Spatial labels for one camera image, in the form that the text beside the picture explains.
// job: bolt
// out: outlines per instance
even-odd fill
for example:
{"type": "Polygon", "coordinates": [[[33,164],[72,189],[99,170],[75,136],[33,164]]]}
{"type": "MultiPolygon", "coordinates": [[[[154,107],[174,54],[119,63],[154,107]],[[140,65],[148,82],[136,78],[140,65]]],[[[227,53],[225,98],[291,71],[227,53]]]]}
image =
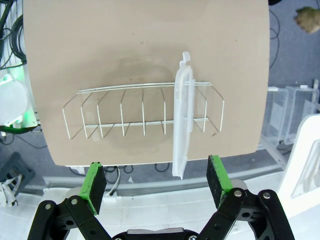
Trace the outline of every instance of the bolt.
{"type": "Polygon", "coordinates": [[[263,196],[265,199],[269,199],[269,198],[270,198],[270,193],[265,192],[265,193],[263,193],[262,196],[263,196]]]}
{"type": "Polygon", "coordinates": [[[235,195],[236,197],[241,197],[242,192],[239,191],[239,190],[236,190],[236,191],[234,191],[234,195],[235,195]]]}
{"type": "Polygon", "coordinates": [[[78,203],[78,200],[77,200],[77,199],[74,198],[74,199],[71,200],[71,204],[72,204],[72,205],[76,205],[77,203],[78,203]]]}

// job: metal dish rack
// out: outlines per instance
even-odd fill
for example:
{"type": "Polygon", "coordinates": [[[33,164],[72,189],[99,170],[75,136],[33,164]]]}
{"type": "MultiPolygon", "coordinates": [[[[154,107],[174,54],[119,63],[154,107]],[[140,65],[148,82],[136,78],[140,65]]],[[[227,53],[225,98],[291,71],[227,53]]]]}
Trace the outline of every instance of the metal dish rack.
{"type": "MultiPolygon", "coordinates": [[[[129,129],[130,126],[142,126],[142,132],[143,135],[146,135],[146,126],[149,125],[161,125],[163,134],[167,134],[167,125],[168,124],[173,124],[174,120],[173,119],[167,119],[167,105],[168,101],[166,100],[165,94],[164,94],[164,89],[165,88],[174,88],[175,83],[174,82],[159,82],[159,83],[140,83],[140,84],[128,84],[128,85],[117,85],[117,86],[105,86],[105,87],[97,87],[97,88],[90,88],[90,89],[83,89],[79,90],[62,108],[62,113],[63,113],[63,118],[64,118],[64,123],[66,127],[66,131],[68,134],[69,139],[73,139],[82,129],[84,129],[84,134],[87,139],[89,139],[93,133],[99,128],[100,129],[100,134],[102,138],[105,138],[108,133],[111,131],[112,128],[117,128],[121,127],[122,128],[122,135],[123,137],[126,136],[126,133],[129,129]],[[163,101],[163,119],[155,119],[151,121],[146,121],[145,118],[145,89],[148,88],[157,88],[159,89],[161,95],[162,95],[162,101],[163,101]],[[139,96],[141,99],[141,105],[140,105],[140,110],[141,110],[141,121],[125,121],[124,120],[124,110],[123,110],[123,101],[124,98],[126,97],[127,93],[131,90],[134,89],[139,89],[141,90],[141,95],[139,96]],[[119,107],[119,113],[121,116],[121,122],[112,122],[112,123],[104,123],[102,122],[101,119],[101,113],[103,109],[101,109],[100,105],[103,101],[107,99],[107,96],[110,92],[112,91],[122,91],[122,96],[120,99],[120,102],[118,103],[119,107]],[[96,116],[97,116],[97,122],[95,124],[89,124],[86,123],[86,118],[85,118],[85,110],[84,110],[84,105],[86,102],[92,98],[95,94],[105,92],[101,98],[98,98],[98,102],[96,104],[96,116]],[[70,128],[67,122],[67,114],[66,114],[66,107],[71,104],[77,96],[83,96],[83,95],[88,95],[83,102],[81,103],[79,107],[79,110],[81,112],[81,118],[82,118],[82,127],[80,130],[78,130],[73,136],[71,136],[70,133],[70,128]],[[107,133],[103,133],[103,128],[109,128],[107,133]],[[89,134],[88,129],[93,129],[93,131],[89,134]]],[[[222,125],[223,125],[223,116],[224,116],[224,108],[225,108],[225,100],[222,97],[222,95],[212,86],[211,82],[195,82],[195,88],[196,91],[198,91],[199,96],[202,98],[202,104],[204,104],[204,109],[203,109],[203,117],[195,117],[193,119],[194,123],[196,124],[197,128],[202,131],[203,133],[206,131],[206,124],[209,122],[210,124],[213,125],[213,127],[216,129],[216,132],[213,134],[213,136],[216,133],[221,132],[222,130],[222,125]],[[217,95],[220,97],[220,121],[219,124],[214,124],[213,121],[207,116],[207,110],[208,110],[208,101],[206,95],[203,93],[203,91],[200,89],[200,87],[205,87],[205,88],[212,88],[217,95]]]]}

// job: translucent plastic lid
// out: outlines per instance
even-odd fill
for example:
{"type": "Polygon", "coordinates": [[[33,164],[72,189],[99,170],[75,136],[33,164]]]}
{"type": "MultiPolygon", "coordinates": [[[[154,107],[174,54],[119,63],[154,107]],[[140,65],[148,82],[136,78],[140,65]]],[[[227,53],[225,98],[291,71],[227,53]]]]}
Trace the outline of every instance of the translucent plastic lid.
{"type": "Polygon", "coordinates": [[[180,68],[176,72],[174,84],[174,115],[173,115],[173,159],[172,175],[184,176],[188,160],[190,133],[193,130],[195,80],[191,66],[186,63],[191,60],[189,52],[182,53],[180,68]]]}

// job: clear plastic bin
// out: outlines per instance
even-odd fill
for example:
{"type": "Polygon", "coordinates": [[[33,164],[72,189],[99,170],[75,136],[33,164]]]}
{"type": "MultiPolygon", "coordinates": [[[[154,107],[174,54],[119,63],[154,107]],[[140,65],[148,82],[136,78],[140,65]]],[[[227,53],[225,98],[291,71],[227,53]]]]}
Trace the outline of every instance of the clear plastic bin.
{"type": "Polygon", "coordinates": [[[298,127],[302,119],[316,113],[319,101],[319,90],[309,87],[286,86],[288,103],[285,111],[281,138],[286,145],[295,142],[298,127]]]}
{"type": "Polygon", "coordinates": [[[268,87],[261,134],[275,147],[281,140],[288,96],[287,89],[268,87]]]}

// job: brown table surface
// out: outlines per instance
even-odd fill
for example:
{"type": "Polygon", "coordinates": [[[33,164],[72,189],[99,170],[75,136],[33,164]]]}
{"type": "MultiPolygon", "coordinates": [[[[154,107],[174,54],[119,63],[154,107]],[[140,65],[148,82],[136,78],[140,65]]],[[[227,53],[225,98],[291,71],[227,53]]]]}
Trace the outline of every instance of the brown table surface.
{"type": "MultiPolygon", "coordinates": [[[[114,127],[105,138],[97,129],[89,139],[84,130],[69,139],[62,107],[81,89],[174,82],[184,51],[190,52],[194,78],[211,82],[225,100],[222,131],[212,136],[212,125],[207,124],[205,133],[194,126],[188,159],[242,155],[257,149],[269,74],[267,1],[28,0],[23,11],[33,96],[57,165],[172,161],[172,124],[167,124],[165,136],[161,125],[153,125],[146,126],[146,136],[141,126],[131,126],[125,137],[121,127],[114,127]]],[[[141,116],[135,105],[141,101],[137,91],[123,100],[126,121],[141,116]]],[[[159,95],[155,91],[144,93],[146,121],[162,114],[163,102],[155,100],[159,95]]],[[[165,94],[172,92],[166,89],[165,94]]],[[[208,112],[217,123],[220,102],[207,94],[208,112]]],[[[103,102],[108,109],[102,113],[103,121],[121,122],[120,96],[114,92],[103,102]]],[[[77,98],[67,109],[72,134],[82,124],[84,97],[77,98]]],[[[101,94],[96,94],[85,106],[88,123],[97,120],[99,99],[101,94]]],[[[168,97],[168,119],[172,110],[168,97]]]]}

